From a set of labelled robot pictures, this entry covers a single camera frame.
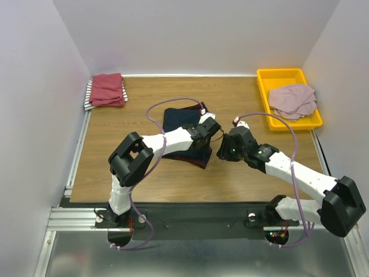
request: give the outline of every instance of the wooden tabletop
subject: wooden tabletop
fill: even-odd
[[[232,120],[245,113],[263,111],[256,78],[126,78],[129,102],[122,108],[101,107],[92,110],[77,169],[71,202],[106,202],[111,190],[108,157],[130,132],[140,135],[160,133],[148,121],[145,112],[151,105],[176,97],[192,97],[205,102],[216,121],[227,132]],[[192,106],[181,100],[154,108],[150,116],[163,122],[166,108]],[[272,132],[266,118],[245,118],[258,143],[271,144],[286,155],[293,150],[288,132]],[[321,172],[310,132],[297,132],[296,160]],[[178,160],[162,159],[153,173],[134,190],[134,201],[269,201],[278,194],[294,197],[292,186],[275,177],[249,168],[243,162],[219,160],[216,152],[221,140],[211,144],[212,157],[206,169]]]

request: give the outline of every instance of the red towel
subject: red towel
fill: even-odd
[[[123,107],[123,77],[120,73],[96,75],[92,79],[90,104],[95,107]]]

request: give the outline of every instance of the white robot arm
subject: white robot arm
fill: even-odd
[[[224,136],[217,156],[232,162],[243,160],[292,184],[291,159],[269,144],[259,145],[245,122],[235,120],[234,125]],[[314,199],[301,200],[305,220],[323,224],[331,233],[345,237],[366,211],[355,182],[318,173],[298,162],[293,163],[293,169],[298,188]],[[277,196],[271,203],[281,219],[301,220],[296,199]]]
[[[210,138],[220,129],[215,115],[206,113],[200,117],[197,126],[185,125],[174,131],[153,136],[139,136],[130,133],[109,158],[112,172],[112,188],[109,209],[112,218],[130,210],[131,188],[142,178],[153,159],[157,159],[166,141],[163,155],[188,149],[209,148]],[[135,159],[131,152],[139,152]]]

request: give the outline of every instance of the white wall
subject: white wall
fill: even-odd
[[[0,34],[0,276],[33,276],[89,73],[50,0],[2,1]]]
[[[369,1],[341,0],[304,65],[317,90],[329,168],[353,178],[369,208]],[[369,253],[369,212],[359,221]]]
[[[338,0],[53,0],[93,74],[301,67]]]

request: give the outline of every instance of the black cloth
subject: black cloth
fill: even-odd
[[[205,104],[202,103],[206,112],[208,109]],[[185,124],[198,125],[200,121],[200,105],[195,105],[186,108],[168,108],[164,111],[163,129],[165,132],[174,131],[175,129],[182,127]],[[186,150],[176,151],[170,154],[166,154],[163,157],[172,160],[183,160],[185,162],[192,163],[202,169],[206,168],[212,154],[211,147],[201,150]]]

